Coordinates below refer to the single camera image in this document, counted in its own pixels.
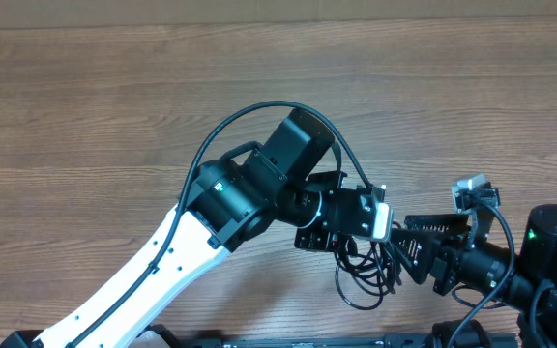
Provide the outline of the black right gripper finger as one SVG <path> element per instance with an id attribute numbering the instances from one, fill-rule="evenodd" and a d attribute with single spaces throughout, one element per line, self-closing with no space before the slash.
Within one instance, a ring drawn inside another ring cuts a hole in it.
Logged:
<path id="1" fill-rule="evenodd" d="M 447 254 L 443 244 L 448 234 L 436 230 L 394 228 L 391 242 L 403 269 L 421 285 L 428 276 L 437 280 L 448 273 Z"/>
<path id="2" fill-rule="evenodd" d="M 404 224 L 411 230 L 431 230 L 447 232 L 454 229 L 466 229 L 468 216 L 457 214 L 442 215 L 410 215 L 406 216 Z"/>

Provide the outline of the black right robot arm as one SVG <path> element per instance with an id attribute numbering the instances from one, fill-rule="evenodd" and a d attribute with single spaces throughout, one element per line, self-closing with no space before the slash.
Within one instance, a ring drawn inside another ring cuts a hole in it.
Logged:
<path id="1" fill-rule="evenodd" d="M 393 229 L 391 242 L 405 271 L 418 283 L 434 279 L 435 293 L 460 289 L 483 294 L 466 319 L 439 324 L 432 344 L 442 347 L 491 346 L 474 319 L 483 309 L 507 306 L 518 311 L 524 347 L 557 347 L 557 204 L 535 207 L 529 214 L 520 250 L 488 241 L 491 224 L 510 228 L 496 208 L 462 215 L 409 216 Z"/>

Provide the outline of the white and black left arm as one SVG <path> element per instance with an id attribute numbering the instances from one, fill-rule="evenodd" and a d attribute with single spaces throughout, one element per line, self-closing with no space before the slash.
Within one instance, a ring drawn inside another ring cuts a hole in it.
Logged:
<path id="1" fill-rule="evenodd" d="M 264 143 L 220 158 L 195 157 L 177 204 L 142 249 L 100 290 L 53 326 L 15 331 L 8 347 L 127 347 L 192 282 L 275 221 L 323 247 L 345 236 L 388 241 L 393 213 L 370 182 L 350 189 L 341 170 L 319 173 L 328 151 L 351 149 L 318 111 L 291 103 Z"/>

